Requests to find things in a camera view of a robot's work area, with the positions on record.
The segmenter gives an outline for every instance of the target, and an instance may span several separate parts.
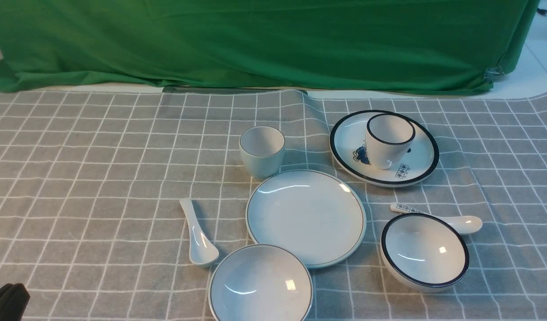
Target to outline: plate rim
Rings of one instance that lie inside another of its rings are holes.
[[[380,179],[375,179],[375,178],[372,178],[372,177],[368,177],[365,174],[359,173],[359,172],[355,171],[352,167],[350,167],[341,158],[341,156],[337,153],[337,149],[335,147],[335,135],[337,133],[337,130],[338,130],[339,126],[345,120],[347,120],[348,118],[351,118],[353,116],[359,115],[359,114],[365,114],[367,112],[381,112],[383,114],[397,115],[397,116],[400,116],[400,117],[404,118],[405,120],[408,120],[412,124],[415,124],[416,126],[418,126],[418,128],[420,128],[420,130],[422,130],[424,132],[424,134],[426,134],[426,136],[428,136],[428,139],[432,143],[432,149],[434,150],[434,159],[432,160],[432,164],[430,164],[430,167],[424,173],[418,175],[417,177],[408,179],[406,181],[382,181]],[[410,117],[404,116],[402,114],[398,114],[397,112],[387,111],[387,110],[378,110],[378,109],[361,110],[361,111],[353,112],[352,114],[348,114],[347,116],[344,116],[343,118],[340,118],[339,121],[335,124],[335,126],[333,126],[333,129],[331,130],[329,145],[330,145],[331,153],[333,154],[333,157],[349,173],[352,173],[354,176],[356,176],[359,179],[362,179],[362,180],[366,181],[367,183],[378,183],[378,184],[382,184],[382,185],[391,185],[391,187],[394,187],[395,185],[407,185],[407,184],[410,185],[412,183],[418,183],[419,181],[421,181],[421,180],[425,179],[426,177],[428,177],[436,169],[436,166],[438,166],[438,161],[440,159],[440,152],[439,152],[439,149],[438,149],[438,143],[436,142],[436,140],[434,139],[432,134],[430,134],[430,132],[428,132],[428,130],[424,128],[424,126],[422,126],[420,123],[416,122],[415,120],[413,120]]]
[[[307,266],[301,260],[299,260],[299,258],[297,256],[295,256],[295,254],[289,252],[288,250],[285,250],[285,248],[282,248],[282,247],[277,246],[277,245],[260,244],[260,243],[249,244],[249,245],[246,245],[246,246],[242,246],[241,248],[238,248],[234,252],[231,252],[230,254],[226,255],[226,257],[218,264],[218,266],[216,266],[216,269],[214,270],[214,272],[212,273],[212,276],[210,277],[210,282],[208,283],[208,304],[210,305],[210,311],[212,311],[212,315],[214,315],[214,318],[216,320],[220,321],[220,318],[218,317],[218,315],[216,315],[216,312],[214,311],[214,304],[212,303],[212,285],[214,284],[214,276],[216,276],[216,272],[218,272],[218,269],[220,268],[220,266],[222,266],[222,263],[224,263],[230,256],[236,254],[237,252],[239,252],[241,250],[245,250],[246,248],[250,248],[250,247],[253,247],[253,246],[271,246],[271,247],[279,248],[280,250],[283,250],[283,251],[289,253],[291,256],[293,256],[297,260],[297,262],[299,262],[301,264],[301,266],[303,266],[303,269],[305,270],[305,272],[307,274],[307,277],[309,279],[309,286],[310,286],[310,290],[311,290],[311,293],[309,295],[308,308],[305,311],[304,316],[301,318],[301,320],[303,321],[304,319],[306,319],[308,314],[311,312],[311,308],[313,306],[313,292],[314,292],[313,279],[311,277],[311,273],[307,269]]]
[[[296,172],[296,171],[305,171],[305,172],[311,172],[311,173],[319,173],[321,175],[324,175],[324,176],[327,176],[327,177],[330,177],[332,179],[334,179],[335,181],[337,181],[338,183],[340,184],[343,184],[343,185],[346,185],[346,187],[350,190],[351,194],[353,195],[355,201],[357,201],[358,203],[358,206],[361,210],[361,214],[362,214],[362,228],[361,228],[361,233],[357,239],[357,242],[351,247],[351,249],[349,249],[345,254],[339,256],[338,258],[334,259],[334,260],[331,260],[331,261],[328,261],[328,262],[324,262],[324,263],[319,263],[319,264],[305,264],[303,263],[303,265],[306,266],[307,269],[309,270],[314,270],[314,269],[318,269],[318,268],[326,268],[328,266],[332,266],[332,265],[335,265],[343,260],[345,260],[346,258],[348,258],[349,256],[351,256],[358,248],[359,246],[361,246],[361,243],[362,243],[362,240],[364,239],[365,237],[365,232],[366,232],[366,223],[367,223],[367,219],[366,219],[366,212],[365,212],[365,207],[363,206],[362,204],[362,201],[360,199],[360,197],[358,197],[357,193],[347,184],[345,183],[344,181],[338,179],[337,177],[335,176],[332,176],[328,173],[324,173],[322,171],[316,171],[316,170],[290,170],[290,171],[284,171],[284,172],[281,172],[281,173],[277,173],[276,175],[273,175],[272,177],[268,177],[268,179],[264,180],[261,182],[261,184],[259,184],[254,190],[253,192],[251,192],[251,195],[249,197],[249,199],[247,200],[247,205],[245,206],[245,226],[247,228],[247,233],[249,234],[249,236],[251,237],[251,239],[253,240],[253,242],[255,242],[255,244],[267,244],[267,243],[260,243],[258,242],[256,239],[255,239],[255,236],[253,235],[253,232],[251,231],[251,228],[249,226],[249,219],[248,219],[248,216],[249,216],[249,203],[251,203],[251,200],[253,199],[253,195],[255,195],[255,192],[261,187],[261,185],[265,184],[266,181],[269,181],[270,179],[272,179],[273,177],[276,177],[276,176],[279,176],[279,175],[282,175],[284,173],[291,173],[291,172]]]

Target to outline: white plate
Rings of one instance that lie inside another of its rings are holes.
[[[365,209],[356,193],[318,171],[270,177],[253,192],[245,213],[247,231],[256,243],[285,248],[307,268],[346,259],[366,229]]]
[[[236,250],[218,265],[208,302],[219,321],[299,321],[311,309],[313,284],[291,253],[255,244]]]
[[[416,137],[400,161],[387,170],[369,164],[366,154],[366,123],[378,114],[394,114],[406,118],[414,125]],[[438,144],[422,125],[410,118],[384,110],[364,110],[343,117],[331,131],[331,152],[334,158],[351,175],[367,183],[383,187],[414,185],[428,177],[439,159]]]

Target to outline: tableware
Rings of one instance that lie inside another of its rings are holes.
[[[190,262],[198,266],[212,264],[218,259],[220,253],[200,228],[200,223],[196,218],[196,212],[194,212],[192,200],[183,198],[180,200],[180,205],[184,210],[186,222],[188,223],[188,231],[190,233]]]
[[[310,170],[286,171],[261,183],[245,217],[251,239],[285,248],[307,268],[346,259],[366,230],[356,193],[336,177]]]
[[[469,253],[461,236],[428,214],[403,214],[391,219],[382,230],[380,251],[394,278],[421,292],[449,289],[469,266]]]
[[[383,187],[405,187],[428,177],[439,160],[438,144],[422,125],[410,118],[416,135],[406,154],[387,170],[370,165],[364,142],[368,120],[379,114],[395,114],[383,110],[363,110],[343,117],[331,130],[333,157],[351,175],[367,183]]]
[[[219,321],[301,321],[313,303],[313,283],[303,263],[287,250],[253,244],[218,265],[208,302]]]
[[[397,213],[423,213],[414,207],[402,203],[391,203],[390,210]],[[436,215],[428,214],[435,218],[441,219],[442,221],[448,223],[459,235],[473,234],[481,229],[483,226],[483,221],[479,217],[472,215],[464,215],[461,217],[437,217]]]
[[[239,137],[239,153],[243,165],[257,179],[265,179],[277,173],[284,152],[285,137],[275,128],[253,127]]]
[[[406,154],[416,130],[404,117],[396,114],[377,114],[366,123],[366,152],[370,162],[381,170],[387,170]]]

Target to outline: bowl with black rim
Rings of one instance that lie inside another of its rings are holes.
[[[469,253],[461,236],[428,214],[391,219],[382,230],[380,251],[392,276],[420,292],[448,290],[469,267]]]

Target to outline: ceramic cup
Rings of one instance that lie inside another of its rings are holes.
[[[372,165],[389,169],[406,154],[416,130],[411,122],[398,114],[379,114],[366,123],[366,153]]]
[[[250,128],[239,137],[239,152],[247,172],[257,179],[266,179],[281,167],[285,137],[268,126]]]

